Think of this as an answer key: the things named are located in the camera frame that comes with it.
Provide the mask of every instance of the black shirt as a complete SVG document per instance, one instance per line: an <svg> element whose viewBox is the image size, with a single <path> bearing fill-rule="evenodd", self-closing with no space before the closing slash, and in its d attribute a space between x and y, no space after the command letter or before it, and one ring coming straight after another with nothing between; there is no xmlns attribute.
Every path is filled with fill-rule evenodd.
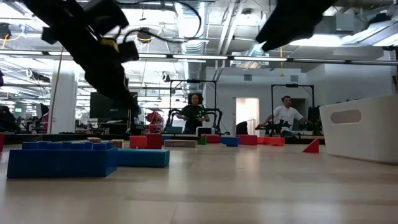
<svg viewBox="0 0 398 224"><path fill-rule="evenodd" d="M187 105L181 110L181 115L187 117L187 122L185 123L186 129L196 129L197 127L201 127L202 123L198 120L201 118L203 114L203 107L199 105Z"/></svg>

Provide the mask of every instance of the blue block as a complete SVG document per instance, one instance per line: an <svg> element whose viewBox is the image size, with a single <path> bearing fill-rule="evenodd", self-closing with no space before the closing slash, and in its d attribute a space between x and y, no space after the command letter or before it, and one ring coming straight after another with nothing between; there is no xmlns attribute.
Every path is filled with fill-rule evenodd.
<svg viewBox="0 0 398 224"><path fill-rule="evenodd" d="M23 142L22 149L39 149L38 142Z"/></svg>
<svg viewBox="0 0 398 224"><path fill-rule="evenodd" d="M106 150L108 148L108 145L106 143L95 143L93 144L93 149L94 150Z"/></svg>
<svg viewBox="0 0 398 224"><path fill-rule="evenodd" d="M118 149L118 166L167 167L170 151L162 149Z"/></svg>
<svg viewBox="0 0 398 224"><path fill-rule="evenodd" d="M70 149L74 149L74 150L76 150L76 149L78 149L78 150L83 150L83 149L85 149L85 143L83 143L83 142L79 142L79 143L72 143L71 145L70 145Z"/></svg>
<svg viewBox="0 0 398 224"><path fill-rule="evenodd" d="M62 149L62 142L48 142L45 149Z"/></svg>
<svg viewBox="0 0 398 224"><path fill-rule="evenodd" d="M87 150L92 150L93 149L93 143L92 142L84 142L85 149Z"/></svg>
<svg viewBox="0 0 398 224"><path fill-rule="evenodd" d="M165 140L171 140L171 136L162 136L162 145L164 145Z"/></svg>
<svg viewBox="0 0 398 224"><path fill-rule="evenodd" d="M231 147L237 147L240 144L240 138L237 137L221 137L220 142Z"/></svg>
<svg viewBox="0 0 398 224"><path fill-rule="evenodd" d="M50 141L39 141L39 149L46 149L47 148L47 143Z"/></svg>
<svg viewBox="0 0 398 224"><path fill-rule="evenodd" d="M7 178L106 177L116 170L117 159L117 149L13 149Z"/></svg>
<svg viewBox="0 0 398 224"><path fill-rule="evenodd" d="M62 143L62 149L71 149L72 148L72 142L63 142Z"/></svg>

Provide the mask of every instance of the man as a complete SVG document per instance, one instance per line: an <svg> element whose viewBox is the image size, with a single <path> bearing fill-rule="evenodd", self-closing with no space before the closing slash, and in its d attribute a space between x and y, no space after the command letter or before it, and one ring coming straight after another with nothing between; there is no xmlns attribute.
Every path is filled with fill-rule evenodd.
<svg viewBox="0 0 398 224"><path fill-rule="evenodd" d="M304 118L296 109L294 109L292 106L292 98L290 96L284 96L282 98L283 106L278 106L275 110L274 113L269 115L266 121L262 124L261 126L267 125L268 121L270 121L273 117L276 117L277 119L283 119L284 121L287 121L290 124L290 127L282 127L283 131L291 131L293 128L293 122L294 119L299 120L301 122L308 122L312 124L311 121L309 121L307 118Z"/></svg>

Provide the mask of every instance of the red block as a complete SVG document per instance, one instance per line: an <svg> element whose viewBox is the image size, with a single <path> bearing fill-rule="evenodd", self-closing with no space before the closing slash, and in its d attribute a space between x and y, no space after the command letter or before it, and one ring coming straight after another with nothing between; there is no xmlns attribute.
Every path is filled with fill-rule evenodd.
<svg viewBox="0 0 398 224"><path fill-rule="evenodd" d="M309 144L303 152L307 153L319 153L319 139L316 139Z"/></svg>
<svg viewBox="0 0 398 224"><path fill-rule="evenodd" d="M162 149L162 134L147 134L147 149Z"/></svg>
<svg viewBox="0 0 398 224"><path fill-rule="evenodd" d="M206 143L220 143L220 136L218 134L201 134L200 137L206 136Z"/></svg>
<svg viewBox="0 0 398 224"><path fill-rule="evenodd" d="M146 149L147 136L130 136L131 149Z"/></svg>
<svg viewBox="0 0 398 224"><path fill-rule="evenodd" d="M257 144L269 144L269 137L257 137Z"/></svg>
<svg viewBox="0 0 398 224"><path fill-rule="evenodd" d="M241 145L257 146L257 136L248 134L237 134L236 137L240 138Z"/></svg>
<svg viewBox="0 0 398 224"><path fill-rule="evenodd" d="M0 153L2 153L2 149L4 147L5 140L6 140L6 136L3 134L0 134Z"/></svg>
<svg viewBox="0 0 398 224"><path fill-rule="evenodd" d="M269 138L269 144L271 146L284 146L285 138L280 138L280 137Z"/></svg>

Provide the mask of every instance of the person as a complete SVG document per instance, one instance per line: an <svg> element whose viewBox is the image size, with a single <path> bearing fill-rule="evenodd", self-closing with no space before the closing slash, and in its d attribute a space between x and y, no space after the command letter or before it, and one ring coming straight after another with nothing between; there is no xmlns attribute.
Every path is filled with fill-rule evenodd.
<svg viewBox="0 0 398 224"><path fill-rule="evenodd" d="M312 124L311 121L309 121L307 118L304 118L296 109L294 109L292 106L292 98L290 96L284 96L282 98L283 106L278 106L275 108L273 114L270 114L266 121L260 126L265 126L267 125L268 121L272 119L272 117L276 117L278 119L283 119L284 121L287 121L290 124L290 127L282 127L283 131L291 131L293 128L293 122L294 119L299 120L300 122L308 122Z"/></svg>
<svg viewBox="0 0 398 224"><path fill-rule="evenodd" d="M203 97L199 93L191 95L188 105L184 107L177 117L183 119L185 122L185 134L195 134L197 127L202 126L202 122L209 122L210 118L207 114L200 116L200 111L203 109L200 105L203 101Z"/></svg>

